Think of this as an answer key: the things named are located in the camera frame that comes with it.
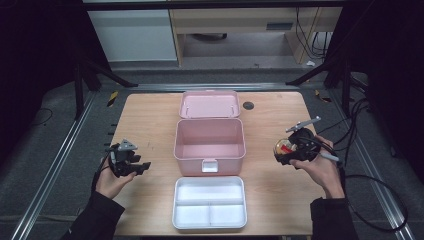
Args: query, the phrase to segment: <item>aluminum rail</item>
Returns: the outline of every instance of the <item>aluminum rail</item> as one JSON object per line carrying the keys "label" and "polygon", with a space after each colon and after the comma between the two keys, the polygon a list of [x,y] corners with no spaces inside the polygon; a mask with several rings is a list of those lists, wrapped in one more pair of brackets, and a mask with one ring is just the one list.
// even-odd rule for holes
{"label": "aluminum rail", "polygon": [[184,92],[188,90],[235,90],[235,91],[280,91],[280,90],[297,90],[303,88],[301,86],[287,86],[282,83],[234,83],[234,84],[206,84],[206,83],[186,83],[186,84],[139,84],[138,87],[125,88],[127,91],[141,92]]}
{"label": "aluminum rail", "polygon": [[34,226],[35,221],[37,220],[38,215],[47,200],[47,197],[53,188],[53,185],[59,176],[60,170],[65,163],[65,160],[72,149],[72,146],[78,136],[78,133],[81,130],[82,125],[84,124],[87,115],[91,109],[93,100],[96,96],[96,93],[89,92],[87,95],[87,100],[85,102],[85,110],[82,112],[82,115],[79,119],[75,120],[71,126],[71,129],[68,132],[65,140],[62,143],[62,146],[59,149],[55,159],[53,160],[50,169],[48,170],[46,176],[44,177],[43,182],[38,188],[37,193],[32,199],[29,207],[27,208],[25,214],[20,219],[18,225],[16,226],[12,240],[17,239],[26,239],[30,233],[32,227]]}
{"label": "aluminum rail", "polygon": [[296,8],[346,7],[369,3],[370,0],[222,0],[222,1],[148,1],[110,3],[59,3],[59,9],[86,11],[159,10],[159,9],[219,9],[219,8]]}
{"label": "aluminum rail", "polygon": [[[332,99],[338,99],[333,91],[330,91],[330,95]],[[336,104],[336,107],[340,115],[343,118],[346,117],[342,108],[340,107],[340,104]],[[349,128],[347,121],[344,121],[344,123],[346,124],[346,127]],[[369,155],[365,144],[362,142],[362,139],[359,136],[357,136],[355,140],[354,147],[365,173],[370,177],[384,182],[383,177],[381,176],[377,167],[374,165],[374,162]],[[400,226],[405,218],[392,193],[381,184],[376,182],[372,182],[371,184],[378,200],[380,201],[381,207],[383,208],[383,211],[389,220],[390,225],[393,228]],[[415,240],[415,236],[408,224],[406,224],[405,227],[403,227],[401,230],[396,231],[395,235],[399,240]]]}

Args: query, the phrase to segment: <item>white plastic tray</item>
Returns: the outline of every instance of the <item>white plastic tray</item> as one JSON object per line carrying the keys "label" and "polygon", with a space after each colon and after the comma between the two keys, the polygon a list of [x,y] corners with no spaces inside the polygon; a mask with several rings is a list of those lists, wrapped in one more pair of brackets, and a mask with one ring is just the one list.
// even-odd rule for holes
{"label": "white plastic tray", "polygon": [[244,184],[240,177],[178,179],[172,216],[177,229],[242,228],[246,222]]}

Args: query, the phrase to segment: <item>pink container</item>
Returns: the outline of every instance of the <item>pink container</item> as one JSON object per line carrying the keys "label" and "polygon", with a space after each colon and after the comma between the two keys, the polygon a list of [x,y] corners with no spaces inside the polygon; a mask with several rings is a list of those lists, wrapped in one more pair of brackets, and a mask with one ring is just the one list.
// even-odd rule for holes
{"label": "pink container", "polygon": [[183,94],[174,155],[183,176],[231,176],[246,154],[243,124],[234,91]]}

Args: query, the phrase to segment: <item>black sleeve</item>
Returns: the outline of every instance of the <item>black sleeve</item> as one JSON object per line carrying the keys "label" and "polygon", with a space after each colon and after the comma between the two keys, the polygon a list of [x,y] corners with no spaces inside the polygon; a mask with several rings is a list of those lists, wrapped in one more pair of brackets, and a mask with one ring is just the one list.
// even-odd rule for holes
{"label": "black sleeve", "polygon": [[315,199],[311,203],[312,240],[358,240],[347,199]]}
{"label": "black sleeve", "polygon": [[116,224],[124,208],[113,200],[93,192],[87,207],[63,235],[63,240],[70,239],[113,239]]}

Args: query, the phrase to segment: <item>white cabinet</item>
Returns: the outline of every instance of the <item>white cabinet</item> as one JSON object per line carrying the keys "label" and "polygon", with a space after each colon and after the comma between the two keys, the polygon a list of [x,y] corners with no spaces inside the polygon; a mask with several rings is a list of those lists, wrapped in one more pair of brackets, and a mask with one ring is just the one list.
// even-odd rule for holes
{"label": "white cabinet", "polygon": [[157,64],[162,61],[177,65],[168,10],[90,11],[88,14],[112,68],[143,65],[153,61]]}
{"label": "white cabinet", "polygon": [[305,45],[314,32],[332,32],[341,8],[230,8],[170,10],[178,59],[183,58],[184,35],[191,33],[285,32],[297,63],[306,57]]}

